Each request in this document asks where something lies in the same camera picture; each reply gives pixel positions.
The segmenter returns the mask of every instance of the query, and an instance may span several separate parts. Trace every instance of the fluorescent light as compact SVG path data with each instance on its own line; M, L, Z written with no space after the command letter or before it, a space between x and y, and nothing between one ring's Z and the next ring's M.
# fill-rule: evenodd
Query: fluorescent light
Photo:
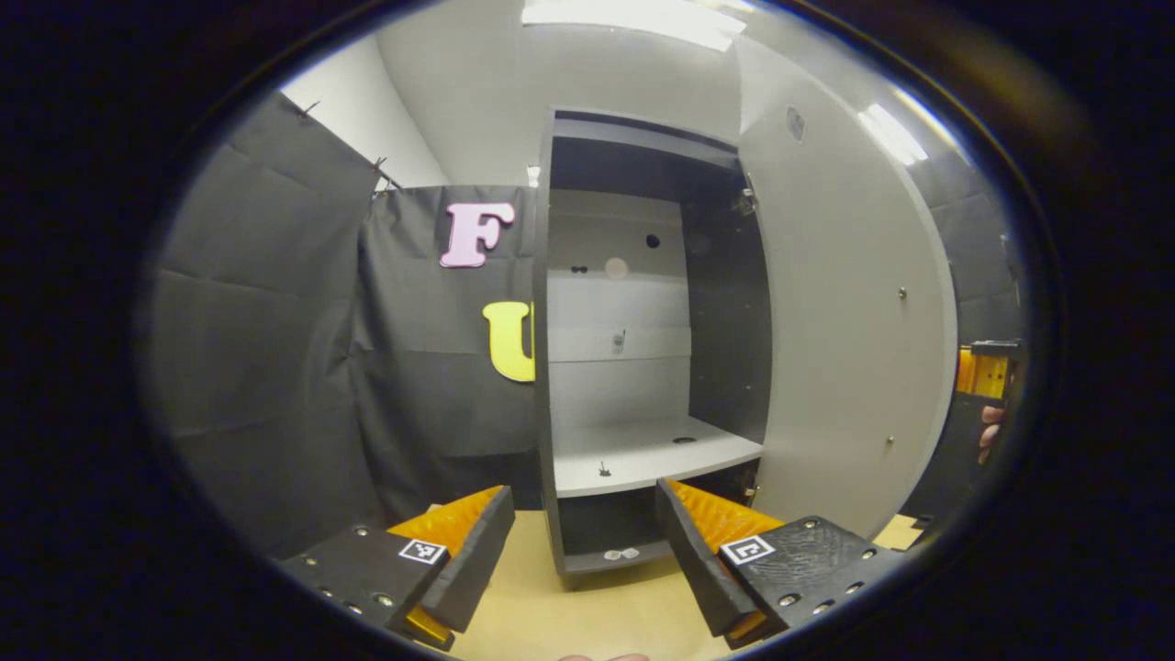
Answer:
M906 94L901 89L894 89L893 94L894 96L898 97L899 101L906 103L906 107L913 110L914 114L919 116L919 119L925 121L926 124L929 126L931 129L933 129L934 133L936 133L938 136L941 137L942 141L946 142L951 148L955 148L959 146L959 143L955 142L954 135L951 135L951 131L947 130L947 127L942 126L942 122L939 121L939 117L931 114L931 110L926 109L926 106L919 103L916 99L914 99L909 94Z
M893 119L893 115L881 106L873 103L857 113L857 116L861 120L865 129L873 135L873 139L893 154L893 157L901 161L901 164L912 166L927 158L926 151L918 143L918 140L914 140L906 127L898 123L898 120Z
M522 25L600 25L725 52L746 23L685 0L528 0Z

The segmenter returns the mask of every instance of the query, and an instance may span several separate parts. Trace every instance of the human hand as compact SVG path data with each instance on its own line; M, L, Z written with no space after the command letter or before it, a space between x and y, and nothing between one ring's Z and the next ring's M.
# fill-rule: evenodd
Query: human hand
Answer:
M1000 433L999 423L1003 420L1003 410L985 406L980 418L987 425L983 434L979 438L979 463L983 464L987 461L987 456L992 453L992 444L995 443L995 436Z
M559 661L591 661L582 654L572 654L571 656L564 656ZM649 657L644 654L625 654L624 656L617 656L616 659L609 659L607 661L649 661Z

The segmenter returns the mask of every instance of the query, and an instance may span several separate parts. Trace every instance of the black fabric backdrop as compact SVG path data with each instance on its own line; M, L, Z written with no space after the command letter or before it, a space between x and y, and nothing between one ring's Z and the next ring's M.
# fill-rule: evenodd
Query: black fabric backdrop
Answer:
M439 263L454 202L515 208L497 245L482 248L481 267ZM381 195L363 222L351 382L376 491L394 521L501 484L519 510L542 507L535 385L494 369L482 316L492 302L531 302L535 217L531 188L449 186Z
M376 175L280 94L212 154L162 245L150 371L188 471L262 553L382 519L347 351Z

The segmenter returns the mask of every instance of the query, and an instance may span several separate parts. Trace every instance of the finger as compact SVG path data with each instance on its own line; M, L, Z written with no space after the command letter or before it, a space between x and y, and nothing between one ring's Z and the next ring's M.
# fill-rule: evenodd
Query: finger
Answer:
M991 425L992 423L999 423L1003 420L1003 410L995 409L994 406L985 406L983 413L979 416L983 423Z
M983 436L979 438L979 447L986 448L992 445L995 440L995 436L1000 433L999 425L992 425L987 430L983 430Z

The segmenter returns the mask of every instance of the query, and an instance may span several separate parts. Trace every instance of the wooden floor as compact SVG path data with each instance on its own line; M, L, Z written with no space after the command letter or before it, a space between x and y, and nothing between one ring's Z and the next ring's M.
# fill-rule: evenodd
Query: wooden floor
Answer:
M640 653L650 661L721 659L693 593L672 558L589 575L568 591L555 573L542 512L518 512L490 585L450 654L465 661L558 661L582 654L607 661ZM878 544L907 548L916 538L895 518Z

